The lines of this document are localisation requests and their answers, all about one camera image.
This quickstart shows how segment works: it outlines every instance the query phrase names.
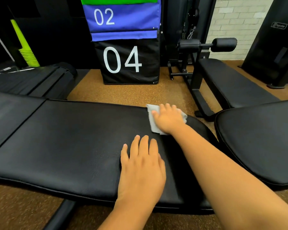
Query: forearm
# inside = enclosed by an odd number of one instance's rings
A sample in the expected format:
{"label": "forearm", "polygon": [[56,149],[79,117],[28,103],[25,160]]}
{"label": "forearm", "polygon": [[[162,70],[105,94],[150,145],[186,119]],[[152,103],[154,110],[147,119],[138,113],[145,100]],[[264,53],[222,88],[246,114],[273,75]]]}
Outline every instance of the forearm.
{"label": "forearm", "polygon": [[140,230],[152,210],[137,204],[115,204],[113,211],[98,230]]}
{"label": "forearm", "polygon": [[281,218],[278,213],[288,214],[288,205],[273,191],[191,127],[177,125],[171,134],[226,229],[265,228],[265,220],[274,215]]}

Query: bench leg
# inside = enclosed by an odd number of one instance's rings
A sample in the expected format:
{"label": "bench leg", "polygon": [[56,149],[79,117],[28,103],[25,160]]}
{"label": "bench leg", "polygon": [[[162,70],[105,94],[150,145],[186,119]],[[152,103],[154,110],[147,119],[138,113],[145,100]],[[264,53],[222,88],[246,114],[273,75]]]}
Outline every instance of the bench leg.
{"label": "bench leg", "polygon": [[74,214],[77,203],[64,199],[43,230],[64,230]]}

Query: right hand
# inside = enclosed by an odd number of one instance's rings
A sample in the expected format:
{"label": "right hand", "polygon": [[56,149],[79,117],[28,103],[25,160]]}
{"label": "right hand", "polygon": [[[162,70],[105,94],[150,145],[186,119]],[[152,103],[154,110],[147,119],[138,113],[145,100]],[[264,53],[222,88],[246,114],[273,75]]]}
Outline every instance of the right hand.
{"label": "right hand", "polygon": [[175,105],[161,104],[160,114],[157,111],[152,111],[157,127],[167,134],[172,134],[173,130],[179,124],[184,124],[181,109],[177,109]]}

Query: left hand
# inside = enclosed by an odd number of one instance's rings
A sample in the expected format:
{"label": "left hand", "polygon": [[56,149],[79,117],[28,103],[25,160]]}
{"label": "left hand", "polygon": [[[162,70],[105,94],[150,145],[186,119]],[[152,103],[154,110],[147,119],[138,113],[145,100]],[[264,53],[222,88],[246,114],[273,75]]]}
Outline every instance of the left hand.
{"label": "left hand", "polygon": [[137,135],[130,147],[130,158],[126,144],[121,151],[122,172],[115,207],[131,205],[152,211],[165,186],[165,163],[158,153],[155,139],[150,141],[149,147],[147,135],[141,139],[140,145],[139,141]]}

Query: finger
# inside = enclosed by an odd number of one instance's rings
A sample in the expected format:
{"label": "finger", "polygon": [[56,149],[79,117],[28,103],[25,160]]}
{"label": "finger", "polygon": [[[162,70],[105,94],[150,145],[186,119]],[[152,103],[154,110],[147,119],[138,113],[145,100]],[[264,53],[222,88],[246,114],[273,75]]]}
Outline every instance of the finger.
{"label": "finger", "polygon": [[159,107],[160,107],[160,114],[166,111],[165,106],[163,104],[160,104]]}
{"label": "finger", "polygon": [[121,151],[121,163],[122,163],[122,165],[126,165],[129,161],[127,149],[128,149],[127,144],[124,144],[123,149]]}
{"label": "finger", "polygon": [[151,112],[151,114],[153,115],[153,117],[154,117],[155,120],[159,117],[158,112],[155,111],[155,110],[153,110],[153,111]]}
{"label": "finger", "polygon": [[130,159],[136,158],[139,154],[139,141],[140,141],[140,136],[136,135],[134,140],[131,143],[130,147]]}
{"label": "finger", "polygon": [[164,178],[166,178],[165,162],[164,162],[164,160],[162,160],[162,158],[161,158],[161,156],[160,156],[159,153],[158,153],[158,162],[159,162],[159,167],[160,167],[162,176],[163,176]]}
{"label": "finger", "polygon": [[158,155],[158,143],[155,139],[151,139],[149,145],[149,155],[157,156]]}
{"label": "finger", "polygon": [[144,136],[140,141],[139,156],[148,155],[148,135]]}
{"label": "finger", "polygon": [[170,105],[170,104],[168,104],[168,103],[167,103],[167,104],[165,104],[165,109],[166,109],[166,110],[171,110],[171,109],[172,109],[172,108],[171,108],[171,105]]}

